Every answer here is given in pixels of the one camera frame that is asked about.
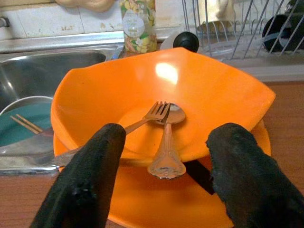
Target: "dish drying rack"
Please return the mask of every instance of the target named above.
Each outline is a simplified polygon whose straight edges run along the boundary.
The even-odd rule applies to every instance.
[[[208,7],[220,1],[232,7],[226,12],[227,19],[216,20]],[[199,38],[199,53],[222,61],[304,56],[304,13],[299,12],[304,0],[182,0],[182,5],[186,30]],[[274,32],[282,15],[287,19]]]

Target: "kitchen counter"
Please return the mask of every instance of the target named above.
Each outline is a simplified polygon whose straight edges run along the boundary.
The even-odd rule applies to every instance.
[[[276,99],[264,117],[272,156],[304,194],[304,82],[267,84]],[[28,228],[56,176],[0,176],[0,227]],[[107,228],[121,228],[108,221]]]

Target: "orange plate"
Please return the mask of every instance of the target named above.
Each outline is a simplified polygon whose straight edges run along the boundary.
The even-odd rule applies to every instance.
[[[263,122],[252,131],[258,145],[270,155]],[[54,137],[58,152],[66,149]],[[210,169],[209,156],[199,159]],[[127,228],[231,228],[225,206],[216,194],[209,195],[189,175],[159,180],[143,167],[119,167],[109,219]]]
[[[173,125],[173,137],[187,162],[208,155],[205,141],[212,129],[234,122],[251,130],[274,98],[274,92],[254,77],[174,48],[69,71],[55,93],[51,122],[71,150],[107,123],[126,127],[140,120],[155,101],[176,103],[186,120]],[[162,131],[163,126],[149,123],[129,134],[121,165],[149,165]]]

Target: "spoon handle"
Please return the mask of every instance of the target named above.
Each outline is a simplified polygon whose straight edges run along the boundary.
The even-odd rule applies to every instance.
[[[151,165],[148,167],[148,172],[160,179],[173,179],[186,172],[186,167],[174,149],[170,123],[165,124],[161,144]]]

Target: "spoon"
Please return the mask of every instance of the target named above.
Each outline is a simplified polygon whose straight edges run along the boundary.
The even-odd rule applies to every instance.
[[[185,112],[176,104],[170,105],[170,110],[167,118],[163,121],[155,121],[155,123],[163,124],[164,132],[161,138],[161,144],[157,153],[148,167],[148,172],[160,179],[173,179],[179,177],[186,172],[186,167],[181,162],[181,159],[174,149],[172,137],[172,124],[177,124],[186,118]]]

